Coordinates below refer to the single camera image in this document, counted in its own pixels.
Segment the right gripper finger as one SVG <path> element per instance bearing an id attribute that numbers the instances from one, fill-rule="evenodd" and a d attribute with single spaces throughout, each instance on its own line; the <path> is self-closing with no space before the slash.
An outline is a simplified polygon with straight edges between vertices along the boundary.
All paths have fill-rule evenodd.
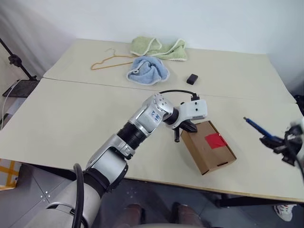
<path id="1" fill-rule="evenodd" d="M 265 146 L 282 146 L 284 144 L 284 140 L 276 136 L 263 136 L 262 138 L 259 138 L 259 140 Z"/>
<path id="2" fill-rule="evenodd" d="M 288 155 L 289 149 L 286 146 L 278 146 L 273 149 L 274 153 L 276 154 L 282 154 L 282 155 Z"/>

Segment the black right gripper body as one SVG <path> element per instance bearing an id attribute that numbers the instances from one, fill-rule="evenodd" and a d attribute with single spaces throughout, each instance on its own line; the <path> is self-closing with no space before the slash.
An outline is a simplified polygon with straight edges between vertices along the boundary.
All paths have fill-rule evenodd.
<path id="1" fill-rule="evenodd" d="M 282 161 L 295 167 L 300 167 L 298 153 L 302 147 L 302 130 L 300 128 L 290 128 L 284 134 L 284 146 L 288 147 L 289 154 L 283 155 Z"/>

